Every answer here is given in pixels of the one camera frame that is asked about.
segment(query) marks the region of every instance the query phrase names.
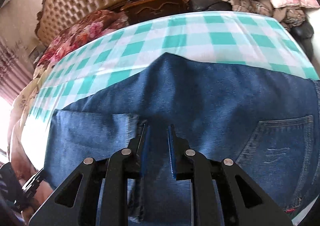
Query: jeans pocket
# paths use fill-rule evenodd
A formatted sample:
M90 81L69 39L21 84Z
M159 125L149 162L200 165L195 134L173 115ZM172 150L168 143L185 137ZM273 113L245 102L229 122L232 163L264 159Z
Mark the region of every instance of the jeans pocket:
M259 121L236 163L284 210L300 206L313 144L313 116Z

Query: round metal pin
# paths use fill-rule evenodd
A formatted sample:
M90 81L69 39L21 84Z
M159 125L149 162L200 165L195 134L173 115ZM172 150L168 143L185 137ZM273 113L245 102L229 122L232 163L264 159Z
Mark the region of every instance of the round metal pin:
M233 165L233 160L230 158L226 158L225 160L223 160L225 165Z
M121 154L126 156L131 154L131 149L122 149Z
M186 155L187 155L187 156L192 157L192 156L194 156L195 154L196 154L196 152L195 152L194 150L192 150L192 149L188 149L188 150L186 151Z
M92 157L87 157L86 159L83 160L83 163L85 165L90 165L93 163L93 158Z

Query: red floral bedding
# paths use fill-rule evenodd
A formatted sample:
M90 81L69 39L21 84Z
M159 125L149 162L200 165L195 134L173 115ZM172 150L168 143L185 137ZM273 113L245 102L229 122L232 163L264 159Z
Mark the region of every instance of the red floral bedding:
M124 13L99 10L63 30L51 42L37 66L57 63L75 49L115 30L128 26Z

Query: curtain pattern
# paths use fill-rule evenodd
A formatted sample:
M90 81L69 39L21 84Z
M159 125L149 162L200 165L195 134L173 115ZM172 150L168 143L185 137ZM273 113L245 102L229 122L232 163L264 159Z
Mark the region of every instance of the curtain pattern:
M0 97L12 104L31 80L32 73L0 38Z

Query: nightstand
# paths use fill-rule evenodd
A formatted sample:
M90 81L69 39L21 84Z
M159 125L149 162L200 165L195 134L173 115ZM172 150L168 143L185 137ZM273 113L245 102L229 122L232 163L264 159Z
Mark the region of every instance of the nightstand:
M127 15L129 24L141 23L163 16L189 12L189 0L132 0L121 11Z

